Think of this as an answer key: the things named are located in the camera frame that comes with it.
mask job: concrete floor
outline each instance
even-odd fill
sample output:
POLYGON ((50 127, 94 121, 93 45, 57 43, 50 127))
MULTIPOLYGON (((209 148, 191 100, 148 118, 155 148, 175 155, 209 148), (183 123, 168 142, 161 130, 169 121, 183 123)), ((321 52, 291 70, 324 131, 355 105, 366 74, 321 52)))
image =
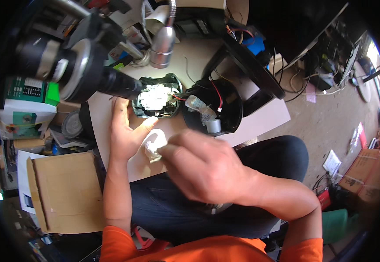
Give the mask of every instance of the concrete floor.
MULTIPOLYGON (((289 80, 295 72, 292 68, 284 71, 282 87, 291 90, 289 80)), ((373 81, 369 83, 371 89, 369 103, 364 102, 356 88, 349 83, 342 91, 333 95, 317 96, 316 103, 306 101, 306 96, 288 102, 286 105, 291 120, 260 135, 258 140, 287 134, 301 138, 309 153, 308 171, 304 179, 304 184, 309 188, 312 188, 317 179, 325 174, 323 163, 331 149, 342 161, 339 173, 344 175, 361 149, 359 142, 355 151, 347 155, 354 129, 362 122, 368 143, 376 136, 379 129, 377 119, 379 97, 375 83, 373 81)), ((293 79, 293 86, 298 88, 301 85, 301 77, 296 76, 293 79)), ((285 100, 292 97, 294 95, 288 93, 285 100)))

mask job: pink paper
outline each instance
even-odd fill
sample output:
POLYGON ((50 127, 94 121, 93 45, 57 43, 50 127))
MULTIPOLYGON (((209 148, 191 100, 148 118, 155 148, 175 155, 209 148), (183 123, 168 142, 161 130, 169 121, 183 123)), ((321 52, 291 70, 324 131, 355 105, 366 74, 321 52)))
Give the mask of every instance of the pink paper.
POLYGON ((308 83, 307 87, 305 88, 305 91, 307 92, 307 101, 311 103, 316 103, 317 96, 315 95, 315 86, 311 83, 308 83))

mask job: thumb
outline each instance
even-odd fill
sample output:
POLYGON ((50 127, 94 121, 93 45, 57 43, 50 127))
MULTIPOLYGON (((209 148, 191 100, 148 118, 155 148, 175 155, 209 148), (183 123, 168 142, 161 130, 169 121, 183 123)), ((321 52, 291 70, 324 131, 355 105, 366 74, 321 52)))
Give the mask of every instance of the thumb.
POLYGON ((132 131, 132 134, 139 141, 143 141, 156 123, 158 123, 158 118, 147 118, 145 119, 145 121, 143 121, 143 123, 140 124, 140 126, 138 126, 135 130, 132 131))

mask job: hand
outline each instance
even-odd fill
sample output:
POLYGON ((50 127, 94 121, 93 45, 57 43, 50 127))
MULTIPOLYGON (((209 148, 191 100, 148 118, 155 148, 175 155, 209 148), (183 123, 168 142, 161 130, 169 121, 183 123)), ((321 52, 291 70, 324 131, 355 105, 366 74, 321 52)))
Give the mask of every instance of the hand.
POLYGON ((186 130, 171 137, 158 152, 170 178, 188 199, 241 203, 251 169, 227 142, 186 130))
POLYGON ((129 127, 129 100, 117 97, 113 98, 111 122, 111 151, 110 158, 128 161, 139 150, 145 137, 158 122, 158 118, 145 119, 135 130, 129 127))

